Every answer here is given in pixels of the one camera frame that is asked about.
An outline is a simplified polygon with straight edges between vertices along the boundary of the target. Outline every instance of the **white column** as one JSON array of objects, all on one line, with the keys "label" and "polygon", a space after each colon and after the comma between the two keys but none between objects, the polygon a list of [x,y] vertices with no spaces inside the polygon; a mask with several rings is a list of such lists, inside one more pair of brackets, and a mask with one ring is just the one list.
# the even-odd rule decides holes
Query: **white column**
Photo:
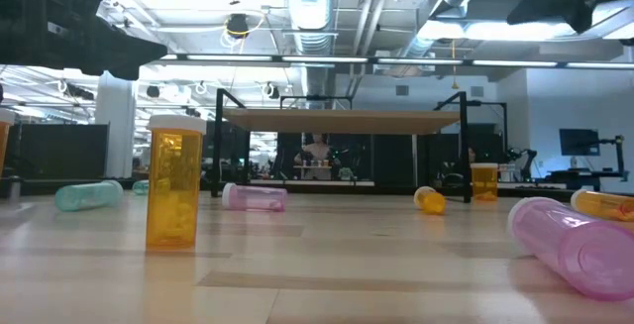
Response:
[{"label": "white column", "polygon": [[137,86],[108,71],[99,78],[95,124],[110,125],[106,176],[132,176]]}]

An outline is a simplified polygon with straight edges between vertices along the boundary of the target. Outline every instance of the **person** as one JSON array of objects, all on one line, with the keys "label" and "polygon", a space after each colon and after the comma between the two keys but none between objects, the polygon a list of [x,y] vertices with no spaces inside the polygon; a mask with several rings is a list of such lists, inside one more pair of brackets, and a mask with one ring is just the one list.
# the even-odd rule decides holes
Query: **person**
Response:
[{"label": "person", "polygon": [[[313,143],[304,146],[302,148],[304,153],[310,154],[313,161],[325,161],[329,159],[330,147],[326,144],[325,135],[313,134]],[[297,154],[295,156],[295,163],[302,165],[302,156]],[[302,171],[303,179],[317,179],[317,180],[330,180],[332,178],[331,172],[328,168],[323,169],[307,169]]]}]

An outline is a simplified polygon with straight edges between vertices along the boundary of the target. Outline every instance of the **black metal frame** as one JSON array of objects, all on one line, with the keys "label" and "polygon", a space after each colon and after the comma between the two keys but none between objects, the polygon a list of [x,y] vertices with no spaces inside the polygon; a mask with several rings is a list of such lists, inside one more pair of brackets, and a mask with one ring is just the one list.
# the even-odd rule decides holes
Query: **black metal frame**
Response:
[{"label": "black metal frame", "polygon": [[[447,105],[460,105],[460,102],[450,102],[447,103]],[[497,105],[500,106],[502,108],[502,121],[503,121],[503,130],[502,132],[504,133],[502,135],[502,140],[504,143],[504,151],[508,151],[508,105],[506,104],[506,102],[484,102],[484,101],[477,101],[477,100],[472,100],[472,101],[467,101],[467,106],[468,107],[480,107],[482,105]]]},{"label": "black metal frame", "polygon": [[[220,190],[220,148],[222,147],[222,119],[223,119],[223,109],[225,107],[225,97],[233,101],[238,107],[246,109],[247,106],[240,102],[234,95],[230,94],[229,91],[220,88],[216,92],[216,121],[214,122],[214,158],[211,170],[211,196],[218,197],[218,191]],[[246,185],[249,183],[249,172],[251,168],[249,167],[249,151],[251,150],[251,132],[245,130],[247,132],[245,136],[245,164],[242,168],[242,184]]]},{"label": "black metal frame", "polygon": [[329,101],[329,100],[346,100],[350,103],[350,109],[353,109],[353,98],[349,96],[281,96],[279,98],[279,109],[284,108],[284,101],[286,100],[306,100],[306,101]]},{"label": "black metal frame", "polygon": [[[472,168],[469,163],[469,119],[467,115],[469,102],[467,101],[466,91],[460,91],[447,100],[439,102],[434,111],[440,111],[451,104],[460,105],[460,158],[463,169],[463,200],[466,203],[470,203],[472,202]],[[425,162],[425,164],[427,173],[429,173],[429,162]]]}]

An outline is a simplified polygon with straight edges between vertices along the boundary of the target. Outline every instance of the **ceiling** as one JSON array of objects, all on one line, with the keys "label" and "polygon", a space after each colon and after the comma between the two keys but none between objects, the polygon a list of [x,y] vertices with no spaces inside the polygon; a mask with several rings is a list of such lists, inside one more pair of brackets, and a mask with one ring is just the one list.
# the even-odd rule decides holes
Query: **ceiling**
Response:
[{"label": "ceiling", "polygon": [[[393,52],[403,48],[414,36],[416,12],[421,0],[386,0],[378,19],[378,31],[370,43],[370,54],[377,51]],[[467,15],[468,23],[486,20],[491,14],[500,14],[514,7],[519,0],[473,0]],[[335,54],[349,55],[353,49],[355,34],[364,0],[334,0]],[[375,5],[370,15],[377,13]],[[224,24],[233,13],[248,14],[253,31],[243,44],[231,45],[223,37]],[[617,10],[603,16],[599,23],[605,35],[626,26],[631,18],[613,16],[631,13],[629,9]],[[181,54],[294,54],[293,26],[287,8],[287,0],[104,0],[99,15],[126,33],[159,42],[172,53]],[[431,52],[436,57],[480,59],[568,59],[611,60],[622,53],[616,41],[602,40],[588,35],[584,41],[517,42],[481,41],[458,39],[442,40],[434,44]],[[451,67],[437,67],[431,74],[448,75]],[[495,80],[509,72],[497,68],[459,68],[461,75],[482,75]],[[59,92],[59,81],[67,80],[96,94],[98,78],[82,75],[77,70],[50,70],[37,67],[6,67],[2,73],[5,93],[16,101],[71,103],[72,98]],[[139,81],[140,104],[187,103],[192,107],[213,105],[215,90],[229,88],[239,99],[251,106],[275,107],[278,101],[270,100],[262,93],[262,86],[272,83],[282,95],[302,95],[301,72],[298,67],[232,67],[232,66],[144,66]],[[146,95],[150,85],[165,89],[171,87],[159,99]],[[77,108],[48,108],[60,117],[71,117],[89,122],[94,108],[92,104]],[[181,113],[174,110],[140,110],[140,120],[147,120],[154,113]]]}]

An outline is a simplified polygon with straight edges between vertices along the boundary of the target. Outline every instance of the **computer monitor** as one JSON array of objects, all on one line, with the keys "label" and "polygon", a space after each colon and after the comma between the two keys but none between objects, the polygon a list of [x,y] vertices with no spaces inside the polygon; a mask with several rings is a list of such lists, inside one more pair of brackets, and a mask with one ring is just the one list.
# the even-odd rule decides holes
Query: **computer monitor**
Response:
[{"label": "computer monitor", "polygon": [[600,156],[598,131],[559,130],[562,156]]}]

